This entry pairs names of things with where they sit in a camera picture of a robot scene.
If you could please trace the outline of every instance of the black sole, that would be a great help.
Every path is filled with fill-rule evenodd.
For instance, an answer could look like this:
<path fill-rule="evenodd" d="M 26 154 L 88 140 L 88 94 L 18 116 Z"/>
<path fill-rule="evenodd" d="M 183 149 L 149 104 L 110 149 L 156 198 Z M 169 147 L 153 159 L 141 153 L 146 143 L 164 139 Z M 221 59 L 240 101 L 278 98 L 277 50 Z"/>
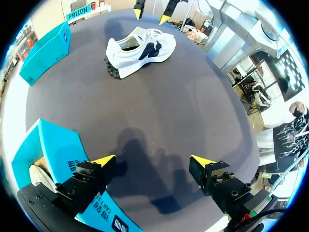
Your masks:
<path fill-rule="evenodd" d="M 107 71 L 108 73 L 115 79 L 119 79 L 120 80 L 120 75 L 119 75 L 119 71 L 118 69 L 116 69 L 108 60 L 107 56 L 105 56 L 104 59 L 106 66 L 107 66 Z"/>
<path fill-rule="evenodd" d="M 166 60 L 164 60 L 164 61 L 162 61 L 162 62 L 150 62 L 150 63 L 144 64 L 144 65 L 142 66 L 142 68 L 147 67 L 147 66 L 149 66 L 149 65 L 152 64 L 152 63 L 163 63 L 163 62 L 167 61 L 168 59 L 169 59 L 169 58 L 167 58 Z M 105 56 L 104 61 L 105 61 L 106 66 L 107 66 L 107 71 L 108 71 L 108 73 L 109 73 L 113 78 L 121 80 L 118 69 L 116 69 L 116 68 L 110 63 L 110 61 L 108 60 L 107 56 Z"/>

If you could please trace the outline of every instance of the black logo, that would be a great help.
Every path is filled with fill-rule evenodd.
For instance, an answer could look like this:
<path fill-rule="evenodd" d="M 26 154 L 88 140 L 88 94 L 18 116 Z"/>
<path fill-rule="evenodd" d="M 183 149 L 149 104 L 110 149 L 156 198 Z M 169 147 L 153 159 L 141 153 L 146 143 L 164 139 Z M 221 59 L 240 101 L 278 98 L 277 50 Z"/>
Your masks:
<path fill-rule="evenodd" d="M 117 215 L 112 221 L 112 228 L 116 232 L 129 232 L 129 227 Z"/>
<path fill-rule="evenodd" d="M 157 55 L 159 55 L 159 50 L 161 49 L 162 45 L 158 41 L 156 42 L 156 46 L 154 45 L 155 45 L 154 43 L 147 44 L 139 60 L 144 59 L 147 55 L 148 58 L 156 57 Z"/>

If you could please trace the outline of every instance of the table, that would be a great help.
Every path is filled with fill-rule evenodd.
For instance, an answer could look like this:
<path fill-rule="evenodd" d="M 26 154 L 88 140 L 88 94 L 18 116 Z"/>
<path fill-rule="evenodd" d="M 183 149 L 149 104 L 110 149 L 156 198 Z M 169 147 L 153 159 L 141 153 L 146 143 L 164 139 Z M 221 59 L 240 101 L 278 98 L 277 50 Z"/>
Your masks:
<path fill-rule="evenodd" d="M 259 163 L 246 112 L 205 52 L 169 24 L 133 9 L 108 12 L 70 27 L 69 54 L 29 88 L 26 128 L 43 118 L 77 131 L 89 160 L 115 154 L 108 192 L 145 231 L 197 231 L 223 214 L 188 172 L 190 155 L 224 160 L 243 182 Z M 123 80 L 104 63 L 108 40 L 136 26 L 173 34 L 163 63 Z"/>

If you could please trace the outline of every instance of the black shirt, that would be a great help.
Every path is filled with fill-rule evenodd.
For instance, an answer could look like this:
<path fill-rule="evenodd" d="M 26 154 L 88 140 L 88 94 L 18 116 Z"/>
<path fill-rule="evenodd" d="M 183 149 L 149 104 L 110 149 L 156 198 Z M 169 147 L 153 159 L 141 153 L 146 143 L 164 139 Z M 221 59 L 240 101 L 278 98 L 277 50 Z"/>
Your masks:
<path fill-rule="evenodd" d="M 309 131 L 309 110 L 307 109 L 306 114 L 302 114 L 295 109 L 293 115 L 296 118 L 292 122 L 284 123 L 273 129 L 276 160 L 286 156 L 299 155 L 299 152 L 302 153 L 302 151 L 309 146 L 308 134 L 296 136 L 300 133 Z"/>

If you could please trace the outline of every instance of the bolt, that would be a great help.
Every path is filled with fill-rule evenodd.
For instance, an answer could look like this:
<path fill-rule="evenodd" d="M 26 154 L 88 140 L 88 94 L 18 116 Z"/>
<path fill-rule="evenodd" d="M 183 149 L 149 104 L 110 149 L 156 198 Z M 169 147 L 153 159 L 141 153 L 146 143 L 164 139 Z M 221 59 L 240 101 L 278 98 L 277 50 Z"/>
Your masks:
<path fill-rule="evenodd" d="M 41 199 L 42 198 L 42 194 L 39 193 L 38 195 L 36 195 L 35 198 L 38 199 L 38 200 Z"/>
<path fill-rule="evenodd" d="M 28 204 L 29 204 L 29 205 L 32 205 L 33 203 L 34 203 L 34 201 L 33 201 L 31 198 L 29 198 Z"/>
<path fill-rule="evenodd" d="M 69 194 L 69 195 L 74 195 L 74 194 L 75 194 L 75 191 L 71 189 L 71 190 L 68 191 L 68 194 Z"/>
<path fill-rule="evenodd" d="M 232 192 L 231 192 L 231 196 L 232 197 L 236 197 L 238 195 L 238 192 L 236 191 L 236 190 L 233 190 Z"/>
<path fill-rule="evenodd" d="M 216 179 L 217 183 L 221 183 L 222 180 L 223 180 L 222 176 L 218 176 L 217 179 Z"/>
<path fill-rule="evenodd" d="M 228 178 L 232 179 L 234 177 L 234 173 L 228 173 Z"/>

